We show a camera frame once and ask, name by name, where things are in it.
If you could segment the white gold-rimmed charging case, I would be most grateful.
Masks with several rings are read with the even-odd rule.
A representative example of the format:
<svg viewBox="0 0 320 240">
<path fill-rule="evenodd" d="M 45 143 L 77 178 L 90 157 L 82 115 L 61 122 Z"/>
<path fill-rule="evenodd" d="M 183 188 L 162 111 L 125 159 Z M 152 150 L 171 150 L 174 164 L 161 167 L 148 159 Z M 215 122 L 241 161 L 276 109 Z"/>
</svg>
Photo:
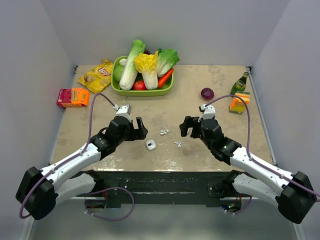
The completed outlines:
<svg viewBox="0 0 320 240">
<path fill-rule="evenodd" d="M 153 151 L 153 150 L 155 150 L 156 149 L 156 143 L 155 143 L 155 141 L 154 140 L 148 140 L 147 142 L 146 142 L 146 147 L 147 147 L 147 149 L 149 150 L 149 151 Z"/>
</svg>

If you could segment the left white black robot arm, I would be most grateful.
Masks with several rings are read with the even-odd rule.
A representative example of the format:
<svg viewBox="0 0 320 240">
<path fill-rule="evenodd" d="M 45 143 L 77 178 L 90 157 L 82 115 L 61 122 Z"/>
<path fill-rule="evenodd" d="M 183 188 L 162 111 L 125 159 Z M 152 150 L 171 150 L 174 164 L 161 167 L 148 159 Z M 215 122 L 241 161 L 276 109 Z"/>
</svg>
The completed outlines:
<svg viewBox="0 0 320 240">
<path fill-rule="evenodd" d="M 148 134 L 141 117 L 136 118 L 137 128 L 124 116 L 116 116 L 97 134 L 90 135 L 87 142 L 64 159 L 37 169 L 25 171 L 15 198 L 21 204 L 19 217 L 46 217 L 58 204 L 74 196 L 90 193 L 99 196 L 104 184 L 90 174 L 75 175 L 82 169 L 97 163 L 114 153 L 123 142 L 144 140 Z"/>
</svg>

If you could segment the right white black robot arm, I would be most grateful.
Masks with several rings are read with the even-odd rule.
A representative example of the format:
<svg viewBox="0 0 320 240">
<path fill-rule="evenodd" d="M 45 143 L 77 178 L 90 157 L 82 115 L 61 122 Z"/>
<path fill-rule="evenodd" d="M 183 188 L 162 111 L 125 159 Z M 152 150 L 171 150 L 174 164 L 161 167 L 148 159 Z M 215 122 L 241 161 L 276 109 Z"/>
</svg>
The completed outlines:
<svg viewBox="0 0 320 240">
<path fill-rule="evenodd" d="M 240 143 L 224 136 L 218 121 L 186 116 L 179 126 L 182 137 L 192 129 L 191 138 L 200 139 L 219 161 L 241 169 L 223 183 L 230 197 L 237 193 L 258 198 L 276 207 L 289 221 L 300 224 L 316 203 L 309 177 L 301 171 L 291 173 L 250 153 Z"/>
</svg>

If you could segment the purple red onion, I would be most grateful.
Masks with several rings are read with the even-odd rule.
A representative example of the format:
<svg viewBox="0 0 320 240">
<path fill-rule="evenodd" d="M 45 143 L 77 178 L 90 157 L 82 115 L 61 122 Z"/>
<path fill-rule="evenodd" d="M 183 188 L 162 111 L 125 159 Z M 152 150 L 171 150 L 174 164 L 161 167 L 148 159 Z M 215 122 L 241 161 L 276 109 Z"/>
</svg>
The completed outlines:
<svg viewBox="0 0 320 240">
<path fill-rule="evenodd" d="M 214 98 L 215 93 L 214 93 L 214 91 L 213 91 L 211 88 L 205 87 L 205 88 L 203 88 L 203 89 L 201 90 L 200 95 L 201 95 L 201 97 L 202 97 L 203 99 L 209 101 L 209 100 L 212 100 L 212 99 Z"/>
</svg>

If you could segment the red tomato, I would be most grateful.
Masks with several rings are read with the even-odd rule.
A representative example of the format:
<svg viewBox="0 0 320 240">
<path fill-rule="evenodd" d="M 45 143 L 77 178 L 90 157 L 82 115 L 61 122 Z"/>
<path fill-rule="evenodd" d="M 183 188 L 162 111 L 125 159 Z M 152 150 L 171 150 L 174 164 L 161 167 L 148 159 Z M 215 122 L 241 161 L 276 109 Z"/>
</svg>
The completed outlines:
<svg viewBox="0 0 320 240">
<path fill-rule="evenodd" d="M 132 89 L 134 91 L 145 91 L 147 88 L 143 80 L 137 80 L 134 82 Z"/>
</svg>

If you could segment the green plastic basket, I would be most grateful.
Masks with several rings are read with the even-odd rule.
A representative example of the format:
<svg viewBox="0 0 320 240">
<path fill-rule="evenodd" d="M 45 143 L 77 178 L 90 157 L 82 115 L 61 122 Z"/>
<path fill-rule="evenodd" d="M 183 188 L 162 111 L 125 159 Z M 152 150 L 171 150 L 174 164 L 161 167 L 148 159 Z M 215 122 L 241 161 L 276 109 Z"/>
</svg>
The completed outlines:
<svg viewBox="0 0 320 240">
<path fill-rule="evenodd" d="M 157 97 L 157 96 L 164 96 L 166 95 L 169 90 L 172 88 L 174 84 L 174 75 L 173 72 L 170 78 L 166 81 L 165 85 L 161 89 L 154 89 L 154 90 L 122 90 L 120 89 L 119 83 L 114 79 L 114 73 L 111 74 L 111 87 L 115 90 L 115 92 L 120 96 L 125 97 Z"/>
</svg>

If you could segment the orange carrot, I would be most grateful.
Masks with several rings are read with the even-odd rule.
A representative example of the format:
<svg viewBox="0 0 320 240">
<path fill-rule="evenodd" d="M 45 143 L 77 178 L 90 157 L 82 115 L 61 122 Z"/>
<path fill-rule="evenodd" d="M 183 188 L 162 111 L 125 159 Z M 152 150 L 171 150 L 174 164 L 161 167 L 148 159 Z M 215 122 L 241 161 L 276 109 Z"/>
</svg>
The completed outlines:
<svg viewBox="0 0 320 240">
<path fill-rule="evenodd" d="M 172 73 L 174 72 L 174 69 L 171 68 L 168 72 L 166 72 L 162 77 L 158 79 L 158 88 L 161 89 L 167 80 L 171 77 Z"/>
</svg>

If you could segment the orange sponge pack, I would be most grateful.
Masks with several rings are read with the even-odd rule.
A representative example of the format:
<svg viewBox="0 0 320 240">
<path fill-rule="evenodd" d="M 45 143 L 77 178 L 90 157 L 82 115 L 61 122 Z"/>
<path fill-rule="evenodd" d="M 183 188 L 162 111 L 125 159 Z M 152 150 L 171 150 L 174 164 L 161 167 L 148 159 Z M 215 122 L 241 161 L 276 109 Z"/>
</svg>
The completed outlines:
<svg viewBox="0 0 320 240">
<path fill-rule="evenodd" d="M 236 96 L 242 98 L 248 105 L 250 103 L 250 93 L 245 91 L 237 91 Z M 229 105 L 229 112 L 241 115 L 246 110 L 245 104 L 237 97 L 233 97 Z"/>
</svg>

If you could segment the round green cabbage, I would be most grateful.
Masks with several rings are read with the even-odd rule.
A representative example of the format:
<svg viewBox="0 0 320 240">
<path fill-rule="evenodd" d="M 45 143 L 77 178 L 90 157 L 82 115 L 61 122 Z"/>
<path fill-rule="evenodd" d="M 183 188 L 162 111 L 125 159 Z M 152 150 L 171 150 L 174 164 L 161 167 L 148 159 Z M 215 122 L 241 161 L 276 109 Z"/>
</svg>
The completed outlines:
<svg viewBox="0 0 320 240">
<path fill-rule="evenodd" d="M 124 66 L 121 65 L 121 64 L 114 68 L 114 70 L 113 70 L 113 79 L 116 82 L 118 82 L 118 83 L 120 82 L 123 71 L 124 71 Z"/>
</svg>

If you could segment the yellow napa cabbage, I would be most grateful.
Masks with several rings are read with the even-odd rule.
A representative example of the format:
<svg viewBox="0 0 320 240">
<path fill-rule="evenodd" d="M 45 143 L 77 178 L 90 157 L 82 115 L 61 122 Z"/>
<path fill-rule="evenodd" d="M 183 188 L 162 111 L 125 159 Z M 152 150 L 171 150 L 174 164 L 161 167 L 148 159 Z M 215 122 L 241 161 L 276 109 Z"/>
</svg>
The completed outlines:
<svg viewBox="0 0 320 240">
<path fill-rule="evenodd" d="M 134 58 L 135 68 L 142 74 L 147 90 L 155 90 L 158 88 L 157 62 L 158 51 L 156 51 L 155 54 L 140 53 Z"/>
</svg>

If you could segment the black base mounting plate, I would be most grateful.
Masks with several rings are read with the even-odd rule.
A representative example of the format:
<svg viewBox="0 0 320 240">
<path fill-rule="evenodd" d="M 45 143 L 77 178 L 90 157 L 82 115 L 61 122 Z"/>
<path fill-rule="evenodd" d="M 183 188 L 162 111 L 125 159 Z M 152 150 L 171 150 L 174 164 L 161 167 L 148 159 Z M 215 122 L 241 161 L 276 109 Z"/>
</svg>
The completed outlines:
<svg viewBox="0 0 320 240">
<path fill-rule="evenodd" d="M 121 208 L 123 205 L 204 205 L 237 207 L 248 195 L 236 192 L 230 179 L 233 172 L 185 171 L 94 171 L 88 170 L 96 181 L 90 208 Z"/>
</svg>

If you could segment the yellow Lays chips bag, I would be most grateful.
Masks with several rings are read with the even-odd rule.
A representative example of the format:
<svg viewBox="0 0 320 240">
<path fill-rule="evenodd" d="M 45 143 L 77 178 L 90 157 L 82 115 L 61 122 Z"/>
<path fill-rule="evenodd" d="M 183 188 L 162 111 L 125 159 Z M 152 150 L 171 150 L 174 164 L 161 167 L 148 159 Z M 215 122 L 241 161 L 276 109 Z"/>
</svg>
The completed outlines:
<svg viewBox="0 0 320 240">
<path fill-rule="evenodd" d="M 94 94 L 101 93 L 111 84 L 113 67 L 114 63 L 104 58 L 102 64 L 86 72 L 78 82 Z"/>
</svg>

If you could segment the green Perrier bottle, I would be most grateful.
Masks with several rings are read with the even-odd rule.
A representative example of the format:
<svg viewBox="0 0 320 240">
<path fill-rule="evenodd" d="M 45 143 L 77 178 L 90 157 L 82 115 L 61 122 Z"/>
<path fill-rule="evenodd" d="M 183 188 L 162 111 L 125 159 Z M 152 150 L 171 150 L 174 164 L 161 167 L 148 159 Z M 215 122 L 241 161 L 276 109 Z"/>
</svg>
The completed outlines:
<svg viewBox="0 0 320 240">
<path fill-rule="evenodd" d="M 243 92 L 246 89 L 246 85 L 247 85 L 247 78 L 249 77 L 250 73 L 245 71 L 242 75 L 242 77 L 240 77 L 232 86 L 231 90 L 230 90 L 230 94 L 234 95 L 235 93 L 237 93 L 238 91 Z"/>
</svg>

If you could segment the pink orange snack box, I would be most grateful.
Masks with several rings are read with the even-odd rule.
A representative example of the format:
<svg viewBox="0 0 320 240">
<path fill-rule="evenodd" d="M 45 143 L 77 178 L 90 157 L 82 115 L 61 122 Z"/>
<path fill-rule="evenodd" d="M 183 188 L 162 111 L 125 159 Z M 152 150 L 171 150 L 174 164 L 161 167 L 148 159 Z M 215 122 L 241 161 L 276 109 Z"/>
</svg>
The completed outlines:
<svg viewBox="0 0 320 240">
<path fill-rule="evenodd" d="M 90 93 L 84 88 L 62 88 L 56 104 L 61 108 L 86 107 L 89 104 L 89 98 Z"/>
</svg>

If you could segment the green leaf lettuce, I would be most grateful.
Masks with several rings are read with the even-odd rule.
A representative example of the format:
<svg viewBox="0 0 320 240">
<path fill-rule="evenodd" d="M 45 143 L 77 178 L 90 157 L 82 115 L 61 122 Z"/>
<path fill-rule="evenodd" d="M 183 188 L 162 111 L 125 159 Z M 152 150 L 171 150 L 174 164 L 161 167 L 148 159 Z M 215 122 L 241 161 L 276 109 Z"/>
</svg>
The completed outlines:
<svg viewBox="0 0 320 240">
<path fill-rule="evenodd" d="M 178 53 L 173 48 L 158 49 L 156 73 L 159 78 L 164 76 L 170 69 L 172 69 L 180 61 Z"/>
</svg>

